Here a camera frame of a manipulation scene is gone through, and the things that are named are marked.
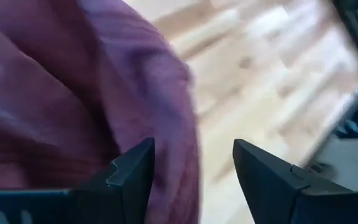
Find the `maroon sweater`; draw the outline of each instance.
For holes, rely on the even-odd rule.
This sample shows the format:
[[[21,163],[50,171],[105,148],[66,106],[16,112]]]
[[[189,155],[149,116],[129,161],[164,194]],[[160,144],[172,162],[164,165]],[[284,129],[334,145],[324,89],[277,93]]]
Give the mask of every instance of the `maroon sweater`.
[[[188,83],[120,0],[0,0],[0,188],[74,186],[154,136],[148,223],[197,223]]]

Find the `wooden floor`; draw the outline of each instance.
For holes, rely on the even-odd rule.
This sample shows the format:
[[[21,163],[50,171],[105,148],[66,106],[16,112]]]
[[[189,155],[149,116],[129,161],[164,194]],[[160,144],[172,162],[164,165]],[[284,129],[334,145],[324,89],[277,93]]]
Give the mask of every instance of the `wooden floor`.
[[[127,0],[194,76],[205,224],[253,223],[235,138],[302,165],[352,101],[358,55],[323,0]]]

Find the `sleeve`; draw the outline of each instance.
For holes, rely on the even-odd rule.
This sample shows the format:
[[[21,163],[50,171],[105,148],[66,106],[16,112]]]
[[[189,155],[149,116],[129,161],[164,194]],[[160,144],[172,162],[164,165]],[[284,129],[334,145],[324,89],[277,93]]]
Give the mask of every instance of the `sleeve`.
[[[79,5],[98,37],[100,94],[121,152],[156,139],[147,223],[198,223],[200,169],[187,66],[124,2]]]

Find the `maroon fabric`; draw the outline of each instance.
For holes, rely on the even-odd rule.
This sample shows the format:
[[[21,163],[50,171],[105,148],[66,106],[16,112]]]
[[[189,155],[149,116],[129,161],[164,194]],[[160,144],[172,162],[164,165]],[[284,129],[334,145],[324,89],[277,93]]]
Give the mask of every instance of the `maroon fabric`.
[[[120,0],[0,0],[0,188],[74,186],[154,136],[148,223],[197,223],[188,84]]]

